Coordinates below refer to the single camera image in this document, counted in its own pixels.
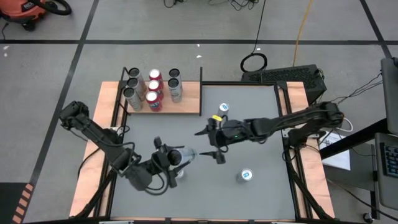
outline black floor line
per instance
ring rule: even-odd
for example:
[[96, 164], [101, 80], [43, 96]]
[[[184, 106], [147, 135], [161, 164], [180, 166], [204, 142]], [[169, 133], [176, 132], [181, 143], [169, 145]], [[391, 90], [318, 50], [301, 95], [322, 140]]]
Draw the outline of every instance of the black floor line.
[[[81, 40], [0, 40], [0, 44], [80, 44]], [[154, 44], [254, 44], [255, 40], [83, 40], [84, 44], [154, 45]], [[296, 40], [258, 40], [258, 44], [295, 45]], [[398, 45], [398, 40], [300, 40], [299, 45]]]
[[68, 75], [67, 75], [67, 77], [65, 79], [65, 83], [63, 84], [63, 87], [62, 87], [60, 98], [58, 99], [57, 106], [55, 107], [55, 111], [52, 116], [49, 129], [47, 130], [47, 134], [45, 135], [44, 142], [43, 142], [42, 148], [39, 153], [39, 157], [37, 158], [36, 165], [34, 167], [32, 176], [30, 177], [30, 183], [32, 183], [34, 186], [36, 186], [36, 184], [37, 184], [37, 181], [39, 179], [40, 173], [41, 173], [43, 165], [44, 165], [45, 158], [49, 151], [50, 143], [53, 138], [56, 125], [58, 123], [58, 115], [59, 115], [59, 112], [62, 110], [63, 104], [67, 97], [67, 93], [68, 93], [70, 84], [72, 82], [72, 78], [75, 74], [76, 66], [80, 59], [81, 51], [83, 50], [84, 40], [87, 38], [91, 22], [93, 21], [93, 17], [94, 17], [94, 13], [95, 13], [97, 5], [98, 5], [98, 1], [99, 0], [94, 0], [93, 5], [90, 10], [90, 13], [88, 14], [85, 28], [83, 29], [83, 33], [81, 34], [80, 41], [76, 48], [75, 55], [73, 56]]
[[363, 10], [365, 11], [366, 16], [368, 17], [369, 22], [371, 23], [371, 26], [373, 28], [373, 31], [374, 31], [378, 41], [380, 41], [380, 43], [381, 43], [381, 48], [383, 49], [384, 56], [386, 56], [387, 58], [391, 58], [390, 50], [388, 49], [386, 42], [384, 41], [384, 38], [381, 35], [379, 27], [377, 26], [376, 21], [373, 18], [372, 12], [371, 12], [368, 4], [366, 3], [365, 0], [359, 0], [359, 1], [362, 4]]

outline can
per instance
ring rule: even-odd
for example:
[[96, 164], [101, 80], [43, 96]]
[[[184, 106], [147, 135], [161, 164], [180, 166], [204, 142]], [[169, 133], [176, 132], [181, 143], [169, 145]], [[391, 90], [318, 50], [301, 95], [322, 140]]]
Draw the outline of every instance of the can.
[[149, 91], [154, 91], [157, 93], [158, 97], [160, 100], [163, 100], [163, 89], [160, 87], [160, 83], [156, 80], [152, 80], [148, 84], [148, 89]]
[[134, 91], [138, 93], [138, 97], [141, 101], [145, 100], [145, 90], [142, 89], [137, 78], [129, 78], [129, 80], [127, 80], [127, 86], [133, 88]]
[[229, 105], [227, 103], [222, 103], [218, 107], [217, 115], [222, 118], [224, 115], [228, 115]]
[[126, 100], [129, 102], [133, 110], [135, 111], [142, 110], [143, 104], [139, 99], [137, 92], [133, 88], [124, 89], [123, 95], [126, 98]]
[[253, 172], [251, 169], [243, 169], [241, 172], [236, 174], [236, 181], [238, 183], [249, 182], [253, 178]]
[[182, 79], [181, 79], [181, 73], [180, 70], [173, 68], [169, 71], [169, 76], [170, 78], [176, 78], [180, 84], [181, 84], [181, 89], [182, 89]]
[[160, 87], [163, 89], [163, 78], [162, 78], [162, 74], [158, 69], [152, 69], [149, 72], [149, 79], [150, 80], [156, 80], [159, 82]]
[[179, 82], [176, 78], [171, 78], [167, 82], [170, 90], [170, 94], [172, 95], [172, 101], [174, 103], [179, 103], [182, 100], [182, 89], [181, 82]]
[[179, 166], [186, 162], [191, 162], [198, 153], [191, 147], [177, 147], [167, 153], [167, 160], [172, 166]]
[[147, 91], [147, 86], [145, 85], [144, 77], [142, 76], [141, 72], [138, 68], [132, 68], [129, 71], [130, 78], [136, 78], [139, 81], [139, 85], [145, 91]]
[[149, 108], [152, 111], [158, 112], [162, 109], [162, 100], [160, 100], [156, 92], [154, 91], [148, 92], [146, 95], [146, 99], [149, 104]]

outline wooden frame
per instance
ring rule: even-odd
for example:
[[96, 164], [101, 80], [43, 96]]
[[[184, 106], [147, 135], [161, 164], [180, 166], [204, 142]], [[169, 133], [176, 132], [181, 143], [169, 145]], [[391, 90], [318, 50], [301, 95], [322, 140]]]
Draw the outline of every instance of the wooden frame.
[[[99, 97], [96, 105], [96, 110], [94, 114], [93, 120], [98, 123], [102, 127], [109, 127], [112, 120], [113, 109], [115, 105], [116, 95], [118, 92], [118, 84], [119, 82], [103, 82], [101, 86], [101, 90], [99, 92]], [[289, 94], [290, 105], [293, 112], [305, 109], [308, 107], [307, 97], [305, 95], [305, 90], [303, 83], [301, 82], [288, 82], [287, 83], [287, 92]], [[282, 106], [282, 113], [285, 114], [287, 112], [283, 97], [283, 92], [280, 91], [280, 104]], [[121, 121], [121, 112], [118, 114], [118, 121]], [[316, 140], [310, 139], [307, 144], [309, 146], [313, 146], [318, 148]], [[96, 146], [92, 142], [88, 142], [85, 151], [85, 157], [89, 155], [92, 151], [96, 149]], [[319, 205], [329, 214], [331, 217], [334, 217], [333, 206], [331, 204], [330, 194], [326, 182], [325, 173], [323, 171], [323, 164], [320, 158], [320, 154], [309, 147], [305, 147], [301, 149], [301, 158], [303, 164], [303, 171], [305, 175], [305, 180], [307, 183], [307, 188], [310, 193], [313, 195], [315, 200], [319, 203]], [[98, 188], [98, 184], [101, 177], [101, 170], [104, 161], [103, 152], [97, 153], [93, 158], [88, 160], [85, 166], [81, 170], [80, 178], [78, 180], [75, 196], [73, 198], [72, 207], [70, 210], [70, 216], [76, 215], [80, 212], [83, 207], [87, 204], [90, 198], [93, 196], [95, 191]], [[306, 218], [306, 211], [303, 201], [303, 195], [301, 191], [296, 187], [297, 198], [298, 198], [298, 207], [300, 216], [302, 218]], [[103, 200], [101, 204], [101, 209], [99, 215], [105, 215], [106, 202], [108, 201], [109, 189], [103, 195]], [[147, 217], [114, 217], [115, 220], [120, 219], [128, 219], [128, 220], [165, 220], [165, 218], [147, 218]], [[172, 220], [186, 220], [192, 221], [194, 219], [181, 219], [181, 218], [173, 218]], [[293, 222], [294, 220], [283, 220], [285, 222]]]

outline yellow cable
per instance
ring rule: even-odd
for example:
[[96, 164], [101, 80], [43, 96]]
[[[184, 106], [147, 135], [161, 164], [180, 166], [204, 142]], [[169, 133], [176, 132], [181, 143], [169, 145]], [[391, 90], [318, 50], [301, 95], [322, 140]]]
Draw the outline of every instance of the yellow cable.
[[294, 64], [296, 63], [297, 47], [299, 46], [299, 40], [300, 40], [300, 36], [301, 36], [301, 31], [303, 31], [305, 20], [307, 19], [308, 13], [310, 12], [311, 5], [312, 5], [312, 0], [310, 0], [310, 2], [308, 3], [307, 10], [305, 11], [305, 15], [304, 15], [303, 21], [301, 22], [300, 30], [298, 31], [297, 40], [296, 40], [296, 46], [294, 48], [293, 67], [294, 67]]

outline paper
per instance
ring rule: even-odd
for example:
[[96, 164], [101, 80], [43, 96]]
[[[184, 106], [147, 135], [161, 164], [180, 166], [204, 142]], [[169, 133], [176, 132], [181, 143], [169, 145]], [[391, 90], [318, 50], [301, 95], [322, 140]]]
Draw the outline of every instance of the paper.
[[[327, 131], [326, 134], [320, 138], [319, 142], [322, 142], [325, 136], [327, 136], [329, 132]], [[340, 136], [336, 133], [331, 133], [323, 142], [319, 145], [320, 150], [324, 147], [327, 147], [337, 141], [340, 140]], [[322, 160], [324, 165], [337, 167], [344, 170], [351, 170], [351, 164], [349, 163], [349, 150], [341, 152], [337, 155], [329, 157], [327, 159]]]

